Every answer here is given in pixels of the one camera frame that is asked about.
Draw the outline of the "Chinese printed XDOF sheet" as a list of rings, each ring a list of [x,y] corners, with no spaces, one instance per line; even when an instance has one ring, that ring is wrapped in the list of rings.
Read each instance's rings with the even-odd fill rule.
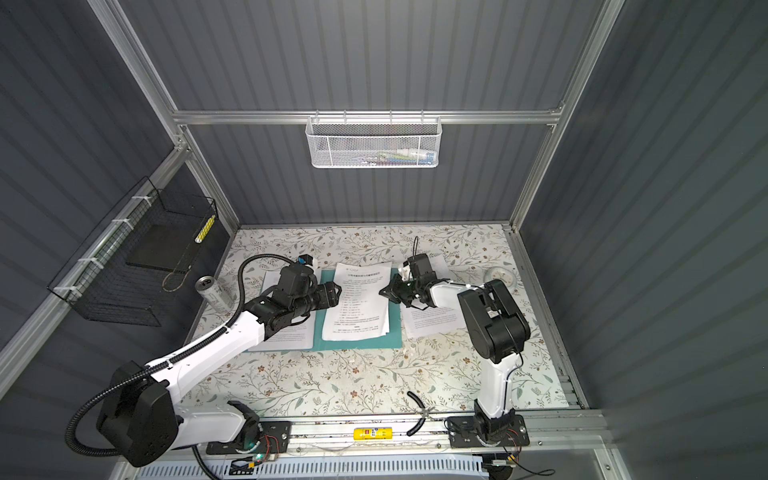
[[[361,341],[389,332],[389,301],[379,294],[391,278],[391,265],[355,266],[339,263],[333,282],[342,287],[339,304],[327,310],[324,341]]]

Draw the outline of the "teal green file folder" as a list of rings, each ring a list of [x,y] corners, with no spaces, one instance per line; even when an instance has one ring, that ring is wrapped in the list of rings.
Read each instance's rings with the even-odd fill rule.
[[[400,307],[380,295],[394,270],[388,263],[339,263],[322,273],[324,283],[342,288],[339,304],[316,314],[314,351],[398,349],[402,346]]]

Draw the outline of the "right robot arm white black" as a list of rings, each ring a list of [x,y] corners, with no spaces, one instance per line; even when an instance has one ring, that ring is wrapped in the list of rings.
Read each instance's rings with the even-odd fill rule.
[[[472,347],[483,359],[471,432],[486,444],[523,433],[514,425],[516,412],[508,393],[513,372],[524,364],[522,353],[531,328],[502,280],[489,276],[478,286],[440,276],[415,239],[411,256],[379,294],[405,309],[459,314]]]

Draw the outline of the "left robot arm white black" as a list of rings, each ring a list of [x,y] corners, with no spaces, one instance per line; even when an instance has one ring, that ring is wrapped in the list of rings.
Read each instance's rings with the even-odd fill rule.
[[[338,305],[341,286],[320,282],[311,256],[284,261],[277,283],[253,299],[245,296],[240,268],[237,306],[216,329],[164,357],[119,367],[109,387],[69,420],[64,433],[69,449],[88,457],[122,456],[134,467],[202,443],[233,443],[241,453],[266,451],[260,418],[243,402],[209,410],[183,408],[180,402],[239,354],[301,325],[314,311]]]

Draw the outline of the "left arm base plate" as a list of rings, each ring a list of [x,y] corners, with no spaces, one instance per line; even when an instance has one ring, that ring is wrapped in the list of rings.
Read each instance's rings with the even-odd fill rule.
[[[246,424],[233,441],[210,442],[207,455],[278,455],[285,453],[291,437],[292,423],[288,421],[261,421]]]

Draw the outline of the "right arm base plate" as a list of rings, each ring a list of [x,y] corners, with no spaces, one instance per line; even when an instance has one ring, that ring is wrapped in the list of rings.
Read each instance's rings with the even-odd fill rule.
[[[491,420],[481,420],[479,415],[451,416],[444,420],[444,426],[452,448],[522,448],[530,445],[524,418],[516,412]]]

